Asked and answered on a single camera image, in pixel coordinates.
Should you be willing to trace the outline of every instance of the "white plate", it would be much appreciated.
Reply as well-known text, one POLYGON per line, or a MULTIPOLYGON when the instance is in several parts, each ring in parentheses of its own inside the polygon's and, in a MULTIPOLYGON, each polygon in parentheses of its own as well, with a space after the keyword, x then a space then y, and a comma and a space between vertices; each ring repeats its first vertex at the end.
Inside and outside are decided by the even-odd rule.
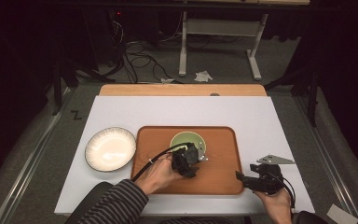
POLYGON ((97 171, 109 172, 126 165, 135 153, 135 138, 122 128, 96 133, 86 145, 86 161, 97 171))

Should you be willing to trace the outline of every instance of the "white table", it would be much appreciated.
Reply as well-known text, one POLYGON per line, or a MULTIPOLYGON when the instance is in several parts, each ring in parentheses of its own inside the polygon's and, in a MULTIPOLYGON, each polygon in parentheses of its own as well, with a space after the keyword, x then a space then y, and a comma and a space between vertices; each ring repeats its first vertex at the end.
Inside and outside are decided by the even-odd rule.
MULTIPOLYGON (((97 96, 65 180, 55 213, 71 214, 98 183, 116 184, 130 178, 132 162, 112 173, 91 169, 84 149, 91 137, 109 127, 135 136, 146 125, 228 126, 234 130, 243 172, 268 154, 293 159, 274 105, 267 96, 97 96)), ((296 165, 281 165, 296 190, 296 210, 314 212, 296 165)), ((151 195, 142 216, 249 215, 264 213, 260 200, 248 189, 240 195, 151 195)))

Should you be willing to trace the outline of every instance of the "wooden tray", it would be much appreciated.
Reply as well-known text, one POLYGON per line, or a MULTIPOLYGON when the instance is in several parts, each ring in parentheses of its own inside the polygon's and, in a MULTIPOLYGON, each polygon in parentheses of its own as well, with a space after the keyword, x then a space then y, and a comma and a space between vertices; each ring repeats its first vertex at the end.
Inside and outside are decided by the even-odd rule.
POLYGON ((133 158, 131 177, 134 177, 161 151, 170 147, 173 137, 180 132, 195 132, 205 140, 207 161, 199 167, 193 178, 173 182, 161 194, 219 194, 234 195, 243 192, 235 171, 241 171, 235 133, 228 127, 176 127, 144 126, 137 134, 137 148, 133 158))

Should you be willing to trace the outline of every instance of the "black wire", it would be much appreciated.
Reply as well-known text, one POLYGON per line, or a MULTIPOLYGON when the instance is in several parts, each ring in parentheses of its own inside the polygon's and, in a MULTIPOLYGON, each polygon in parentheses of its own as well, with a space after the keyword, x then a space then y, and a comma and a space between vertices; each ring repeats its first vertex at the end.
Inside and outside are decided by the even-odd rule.
POLYGON ((144 171, 146 171, 147 168, 149 168, 149 166, 150 166, 151 164, 153 164, 156 160, 158 160, 158 158, 159 158, 160 156, 164 155, 165 153, 167 153, 167 152, 170 151, 170 150, 173 150, 173 149, 176 148, 176 147, 186 146, 186 145, 188 145, 188 144, 191 144, 191 143, 188 143, 188 142, 186 142, 186 143, 180 143, 180 144, 177 144, 177 145, 175 145, 175 146, 173 146, 173 147, 169 147, 169 148, 163 150, 163 151, 160 152, 155 158, 151 159, 151 160, 138 172, 138 174, 136 174, 136 176, 133 177, 132 181, 135 182, 135 181, 139 178, 139 176, 141 176, 141 175, 144 173, 144 171))
POLYGON ((221 39, 215 39, 214 36, 210 36, 210 35, 202 35, 199 38, 197 38, 197 36, 200 36, 200 35, 190 35, 190 37, 193 40, 195 40, 196 42, 201 42, 201 41, 206 39, 206 43, 204 43, 200 47, 192 47, 189 43, 187 43, 189 48, 191 48, 191 49, 203 49, 203 48, 205 48, 206 46, 208 46, 208 45, 210 45, 212 43, 227 43, 227 44, 229 44, 229 43, 234 43, 234 42, 240 41, 240 40, 245 38, 244 36, 235 36, 232 40, 221 40, 221 39))
POLYGON ((179 46, 182 44, 182 41, 177 39, 178 37, 180 37, 180 35, 176 36, 175 38, 169 39, 169 40, 160 41, 159 43, 161 45, 168 46, 168 47, 176 47, 176 46, 179 46))
POLYGON ((105 77, 105 76, 102 76, 101 74, 97 73, 96 71, 88 68, 87 66, 83 66, 82 64, 80 63, 77 63, 69 58, 64 58, 65 62, 69 65, 69 66, 72 66, 74 67, 75 69, 77 70, 81 70, 83 71, 84 73, 86 73, 87 75, 90 75, 91 77, 94 77, 100 81, 103 81, 103 82, 116 82, 115 79, 111 79, 111 78, 108 78, 108 77, 105 77))
MULTIPOLYGON (((135 56, 135 58, 133 58, 133 59, 131 59, 131 60, 129 61, 129 64, 131 64, 131 66, 133 66, 133 67, 135 67, 135 68, 143 68, 143 67, 146 67, 146 66, 148 66, 149 64, 151 64, 151 63, 153 62, 154 64, 153 64, 152 72, 153 72, 153 76, 156 78, 156 80, 161 81, 161 79, 158 78, 157 75, 156 75, 156 72, 155 72, 155 71, 156 71, 156 67, 159 67, 159 68, 162 70, 162 72, 163 72, 163 74, 165 75, 165 77, 167 77, 167 78, 169 78, 169 79, 173 79, 171 76, 168 75, 168 73, 167 73, 167 71, 165 70, 165 68, 164 68, 160 63, 158 63, 158 61, 157 61, 153 56, 144 53, 144 51, 145 51, 145 46, 144 46, 144 45, 137 43, 137 44, 131 44, 131 45, 129 45, 129 47, 130 47, 130 46, 134 46, 134 45, 141 46, 142 49, 139 50, 139 51, 137 51, 137 52, 134 52, 134 53, 128 53, 128 54, 130 54, 130 55, 132 55, 132 56, 135 56), (147 59, 147 62, 146 62, 145 64, 142 64, 142 65, 137 65, 137 66, 136 66, 136 65, 133 65, 133 63, 134 63, 136 60, 140 60, 140 59, 147 59)), ((182 82, 177 81, 177 80, 175 80, 174 82, 175 82, 175 83, 183 84, 182 82)))
POLYGON ((269 174, 270 176, 272 176, 272 177, 274 177, 275 179, 277 179, 282 185, 283 185, 283 187, 287 190, 287 192, 289 193, 289 195, 290 195, 290 201, 291 201, 291 204, 290 204, 290 207, 291 208, 295 208, 296 206, 295 206, 295 203, 296 203, 296 199, 294 198, 294 196, 293 196, 293 193, 292 193, 292 191, 287 187, 287 185, 285 184, 285 183, 283 183, 276 175, 273 175, 272 173, 270 173, 270 172, 267 172, 267 174, 269 174))
POLYGON ((295 192, 295 189, 293 188, 292 184, 291 184, 286 178, 283 178, 283 180, 285 180, 285 181, 290 185, 290 188, 292 189, 293 196, 294 196, 294 200, 295 200, 295 203, 296 203, 296 192, 295 192))
POLYGON ((181 12, 180 17, 179 17, 178 25, 176 26, 176 30, 175 30, 175 32, 173 32, 173 35, 167 36, 166 39, 160 39, 158 41, 159 43, 164 43, 164 42, 167 42, 167 41, 170 41, 170 40, 176 39, 177 37, 182 36, 181 34, 178 34, 178 32, 179 32, 179 30, 181 28, 181 24, 183 24, 183 17, 184 17, 184 12, 181 12))
MULTIPOLYGON (((124 61, 123 61, 122 58, 120 58, 120 60, 118 61, 118 64, 116 65, 116 67, 115 67, 114 69, 112 69, 111 71, 109 71, 109 72, 107 72, 107 73, 105 73, 105 74, 100 74, 100 73, 97 73, 96 71, 94 71, 94 72, 95 72, 95 74, 98 74, 98 76, 101 76, 101 77, 109 77, 109 76, 115 74, 116 72, 118 72, 119 70, 121 70, 121 69, 123 68, 123 66, 124 66, 124 61)), ((88 71, 84 71, 84 69, 81 69, 81 68, 80 68, 79 70, 83 71, 85 74, 87 74, 87 76, 83 76, 83 75, 81 75, 81 74, 76 73, 76 76, 77 76, 77 77, 81 77, 81 78, 86 79, 86 80, 93 80, 93 79, 95 79, 95 80, 100 80, 99 78, 97 78, 97 77, 95 77, 95 76, 94 76, 94 77, 91 76, 91 75, 89 74, 89 72, 88 72, 88 71)))
POLYGON ((124 65, 124 67, 125 67, 125 69, 126 69, 126 72, 127 72, 127 76, 129 77, 130 82, 131 82, 131 79, 130 79, 130 76, 131 76, 131 77, 133 78, 133 80, 134 80, 134 83, 136 84, 136 83, 138 83, 138 75, 136 74, 135 69, 134 69, 134 67, 132 66, 132 64, 131 64, 131 62, 130 62, 130 60, 129 60, 129 57, 128 57, 128 55, 127 55, 127 52, 124 52, 124 56, 125 56, 127 62, 129 63, 129 65, 130 65, 130 67, 131 67, 131 70, 132 70, 132 72, 133 72, 133 73, 131 73, 131 72, 128 70, 127 66, 124 65))
POLYGON ((124 70, 126 71, 127 78, 129 79, 130 84, 135 82, 134 75, 130 72, 129 68, 124 65, 124 70))

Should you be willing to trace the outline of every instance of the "small metal bracket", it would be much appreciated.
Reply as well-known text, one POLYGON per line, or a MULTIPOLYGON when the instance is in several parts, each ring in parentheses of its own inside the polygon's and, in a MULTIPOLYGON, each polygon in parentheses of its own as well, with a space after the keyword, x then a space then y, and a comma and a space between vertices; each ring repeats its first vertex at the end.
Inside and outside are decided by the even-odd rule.
POLYGON ((259 160, 257 162, 260 162, 262 164, 269 164, 269 165, 279 165, 279 164, 296 164, 295 161, 287 160, 282 157, 277 157, 274 155, 267 155, 259 160))
POLYGON ((199 147, 199 161, 207 161, 208 158, 205 156, 205 150, 202 147, 202 142, 200 142, 199 147))

